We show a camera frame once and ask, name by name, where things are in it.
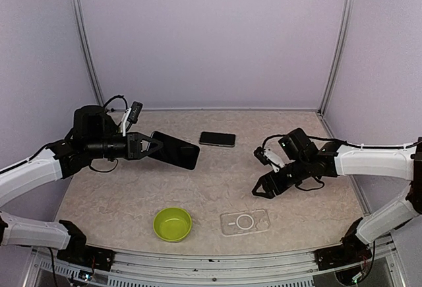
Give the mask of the blue smartphone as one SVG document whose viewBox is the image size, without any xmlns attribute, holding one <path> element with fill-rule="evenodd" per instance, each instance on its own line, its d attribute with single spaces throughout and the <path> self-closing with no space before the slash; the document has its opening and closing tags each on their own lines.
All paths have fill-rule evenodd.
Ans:
<svg viewBox="0 0 422 287">
<path fill-rule="evenodd" d="M 195 169 L 200 153 L 199 146 L 159 131 L 154 131 L 151 138 L 162 142 L 163 147 L 150 154 L 150 158 L 186 170 Z"/>
</svg>

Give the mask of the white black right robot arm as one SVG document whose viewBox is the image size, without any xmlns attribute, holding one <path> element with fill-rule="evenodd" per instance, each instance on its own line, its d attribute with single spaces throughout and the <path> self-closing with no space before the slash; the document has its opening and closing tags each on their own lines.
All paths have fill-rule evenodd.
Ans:
<svg viewBox="0 0 422 287">
<path fill-rule="evenodd" d="M 252 194 L 256 197 L 273 199 L 292 186 L 299 188 L 309 178 L 320 183 L 322 177 L 373 175 L 409 182 L 396 199 L 356 220 L 340 245 L 316 250 L 320 270 L 369 259 L 374 256 L 370 244 L 421 215 L 421 141 L 373 146 L 322 139 L 324 145 L 317 148 L 316 137 L 307 135 L 301 128 L 278 135 L 278 139 L 290 161 L 283 163 L 264 144 L 255 149 L 254 156 L 261 164 L 272 167 L 253 188 Z"/>
</svg>

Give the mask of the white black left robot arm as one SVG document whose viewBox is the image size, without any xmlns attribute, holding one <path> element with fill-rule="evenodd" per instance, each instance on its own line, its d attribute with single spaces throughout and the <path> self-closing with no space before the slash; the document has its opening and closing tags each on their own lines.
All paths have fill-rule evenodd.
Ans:
<svg viewBox="0 0 422 287">
<path fill-rule="evenodd" d="M 141 160 L 163 148 L 163 143 L 142 133 L 129 132 L 142 109 L 134 103 L 116 124 L 106 107 L 88 105 L 74 113 L 73 128 L 64 139 L 48 143 L 31 157 L 1 170 L 1 204 L 47 183 L 67 179 L 89 167 L 93 160 Z M 92 248 L 72 222 L 42 222 L 1 213 L 1 245 L 56 249 L 61 259 L 87 263 Z"/>
</svg>

